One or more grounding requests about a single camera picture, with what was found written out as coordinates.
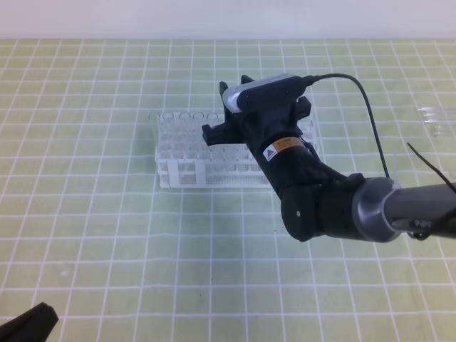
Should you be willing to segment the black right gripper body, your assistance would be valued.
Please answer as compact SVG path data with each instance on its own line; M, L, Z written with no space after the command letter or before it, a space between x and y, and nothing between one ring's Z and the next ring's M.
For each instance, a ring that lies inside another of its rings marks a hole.
M261 153L280 138L299 138L298 122L310 114L311 103L305 96L280 108L232 114L223 143L245 144L252 153Z

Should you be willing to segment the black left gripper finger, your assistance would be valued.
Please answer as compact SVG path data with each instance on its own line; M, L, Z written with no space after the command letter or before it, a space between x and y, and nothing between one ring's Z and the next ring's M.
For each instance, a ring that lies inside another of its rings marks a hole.
M44 302L1 325L3 342L44 342L58 323L52 306Z

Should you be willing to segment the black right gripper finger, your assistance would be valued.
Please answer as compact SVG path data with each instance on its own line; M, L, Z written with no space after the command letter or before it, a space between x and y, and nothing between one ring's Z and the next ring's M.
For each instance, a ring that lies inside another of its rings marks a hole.
M207 145L235 144L233 132L232 125L228 123L221 123L213 127L209 124L202 126L202 137Z
M226 82L220 81L219 94L222 98L224 107L237 107L237 98L239 94L246 88L247 84L252 82L254 82L254 79L247 75L242 75L241 83L232 87L229 87Z

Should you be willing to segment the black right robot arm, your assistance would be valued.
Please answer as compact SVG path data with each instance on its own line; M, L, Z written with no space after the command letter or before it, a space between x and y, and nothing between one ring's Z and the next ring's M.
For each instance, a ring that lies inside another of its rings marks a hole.
M389 175L342 175L303 139L298 122L311 103L305 90L318 76L284 74L238 86L219 84L224 122L204 125L207 145L246 145L281 202L287 232L300 242L320 236L391 242L455 237L455 184L402 188Z

